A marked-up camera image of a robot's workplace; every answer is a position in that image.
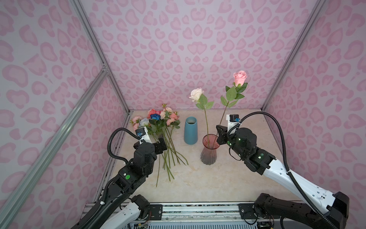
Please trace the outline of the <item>cream white rose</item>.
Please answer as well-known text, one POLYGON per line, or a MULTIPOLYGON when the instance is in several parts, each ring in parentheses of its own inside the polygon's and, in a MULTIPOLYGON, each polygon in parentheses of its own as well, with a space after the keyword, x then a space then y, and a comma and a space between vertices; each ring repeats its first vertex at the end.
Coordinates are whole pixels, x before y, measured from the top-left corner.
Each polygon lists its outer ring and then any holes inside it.
POLYGON ((204 95, 204 91, 202 88, 192 90, 189 98, 192 100, 192 102, 195 103, 197 108, 204 111, 205 123, 206 123, 206 135, 203 139, 203 145, 204 145, 203 152, 207 152, 210 147, 209 123, 208 123, 207 111, 212 108, 214 102, 208 101, 208 98, 204 95))

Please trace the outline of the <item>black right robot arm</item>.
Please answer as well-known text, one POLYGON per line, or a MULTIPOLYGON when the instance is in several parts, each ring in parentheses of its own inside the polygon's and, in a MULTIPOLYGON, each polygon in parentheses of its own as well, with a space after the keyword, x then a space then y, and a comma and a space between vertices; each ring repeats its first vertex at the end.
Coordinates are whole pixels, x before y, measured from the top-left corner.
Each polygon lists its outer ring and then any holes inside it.
POLYGON ((276 157, 257 146, 257 136, 248 128, 240 128, 235 133, 218 125, 217 143, 227 144, 244 162, 247 168, 265 176, 299 197, 303 202, 278 199, 266 193, 253 203, 251 213, 259 218, 279 216, 305 224, 313 229, 344 229, 349 216, 349 197, 342 193, 332 193, 306 178, 298 175, 276 157))

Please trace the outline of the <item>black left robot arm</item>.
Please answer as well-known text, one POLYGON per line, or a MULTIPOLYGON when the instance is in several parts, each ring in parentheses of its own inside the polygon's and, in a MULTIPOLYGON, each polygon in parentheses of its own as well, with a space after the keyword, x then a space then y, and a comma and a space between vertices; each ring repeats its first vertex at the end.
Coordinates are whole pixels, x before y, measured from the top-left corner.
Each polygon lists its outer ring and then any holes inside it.
POLYGON ((167 149, 160 136, 156 143, 144 142, 134 145, 133 158, 107 182, 102 197, 78 222, 74 229, 100 229, 112 213, 127 200, 153 173, 157 155, 167 149))

